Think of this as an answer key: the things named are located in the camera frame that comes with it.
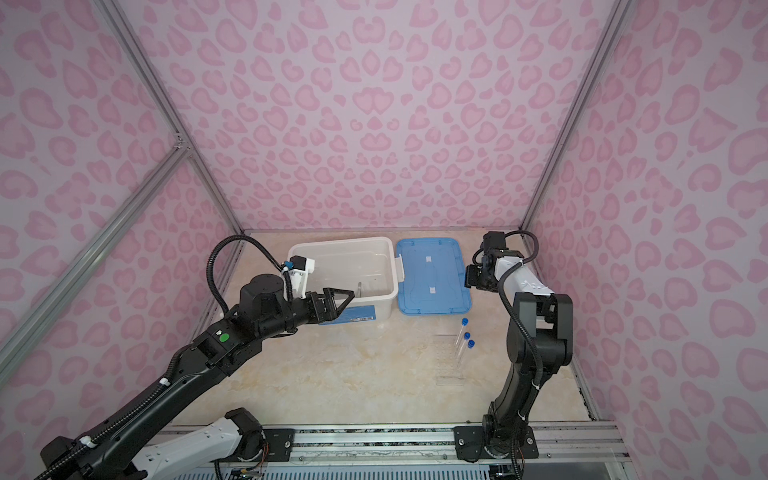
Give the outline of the blue plastic bin lid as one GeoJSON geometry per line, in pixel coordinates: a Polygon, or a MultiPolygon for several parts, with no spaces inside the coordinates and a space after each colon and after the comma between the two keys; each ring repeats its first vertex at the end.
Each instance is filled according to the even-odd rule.
{"type": "Polygon", "coordinates": [[[404,315],[458,315],[470,311],[465,264],[455,239],[403,239],[396,244],[395,253],[403,267],[398,306],[404,315]]]}

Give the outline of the white plastic storage bin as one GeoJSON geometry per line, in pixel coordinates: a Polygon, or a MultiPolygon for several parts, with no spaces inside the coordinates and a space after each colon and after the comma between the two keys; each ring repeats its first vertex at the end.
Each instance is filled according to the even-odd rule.
{"type": "Polygon", "coordinates": [[[314,259],[315,270],[309,275],[308,291],[324,287],[355,292],[355,299],[333,322],[335,324],[387,320],[397,305],[399,282],[403,280],[401,260],[386,237],[300,243],[289,255],[314,259]],[[356,298],[358,282],[363,297],[356,298]]]}

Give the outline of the clear test tube rack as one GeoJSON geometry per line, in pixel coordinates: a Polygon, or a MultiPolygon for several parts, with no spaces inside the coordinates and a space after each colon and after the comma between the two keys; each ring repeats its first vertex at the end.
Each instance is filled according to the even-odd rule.
{"type": "Polygon", "coordinates": [[[459,386],[465,380],[465,377],[458,376],[454,364],[456,337],[457,335],[439,334],[432,338],[435,382],[438,386],[459,386]]]}

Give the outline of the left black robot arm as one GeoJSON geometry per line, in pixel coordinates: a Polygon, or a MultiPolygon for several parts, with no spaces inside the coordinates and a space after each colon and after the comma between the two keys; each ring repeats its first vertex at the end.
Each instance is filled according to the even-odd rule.
{"type": "Polygon", "coordinates": [[[240,301],[173,354],[166,371],[124,407],[75,439],[59,436],[41,453],[43,479],[146,479],[137,455],[194,400],[258,355],[264,341],[305,324],[335,320],[355,297],[326,288],[294,298],[286,280],[260,274],[240,301]]]}

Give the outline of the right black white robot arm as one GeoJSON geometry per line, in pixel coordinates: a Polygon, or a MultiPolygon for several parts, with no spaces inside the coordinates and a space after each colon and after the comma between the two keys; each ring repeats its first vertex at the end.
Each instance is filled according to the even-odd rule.
{"type": "Polygon", "coordinates": [[[465,286],[496,293],[509,315],[510,371],[482,420],[482,451],[495,458],[527,457],[535,439],[529,417],[545,383],[573,356],[573,302],[531,267],[539,241],[526,230],[490,231],[466,267],[465,286]]]}

